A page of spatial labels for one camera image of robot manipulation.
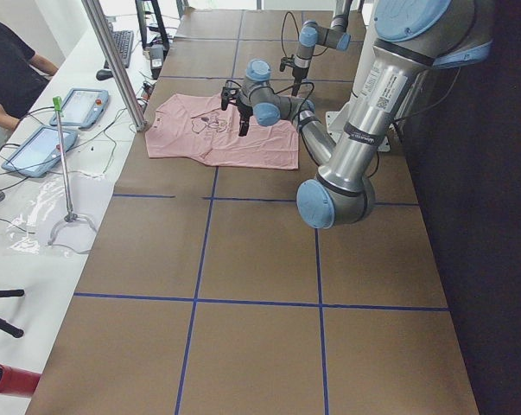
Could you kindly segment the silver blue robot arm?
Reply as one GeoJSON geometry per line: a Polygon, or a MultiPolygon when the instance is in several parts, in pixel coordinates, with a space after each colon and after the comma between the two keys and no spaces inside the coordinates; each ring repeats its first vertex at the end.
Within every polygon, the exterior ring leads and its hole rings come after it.
{"type": "Polygon", "coordinates": [[[286,54],[280,61],[279,70],[292,69],[294,78],[291,95],[297,96],[303,81],[308,77],[311,61],[315,57],[315,47],[321,46],[338,51],[346,51],[351,41],[347,33],[348,17],[352,1],[337,1],[329,28],[321,26],[315,20],[307,20],[297,30],[298,45],[293,54],[286,54]]]}
{"type": "Polygon", "coordinates": [[[248,63],[244,80],[226,83],[223,107],[239,112],[239,135],[251,118],[263,127],[292,123],[318,169],[300,185],[296,204],[311,227],[327,229],[363,220],[375,194],[366,170],[418,75],[431,69],[483,61],[492,45],[492,1],[381,1],[373,11],[374,60],[358,95],[350,100],[338,138],[296,94],[281,96],[270,85],[270,65],[248,63]]]}

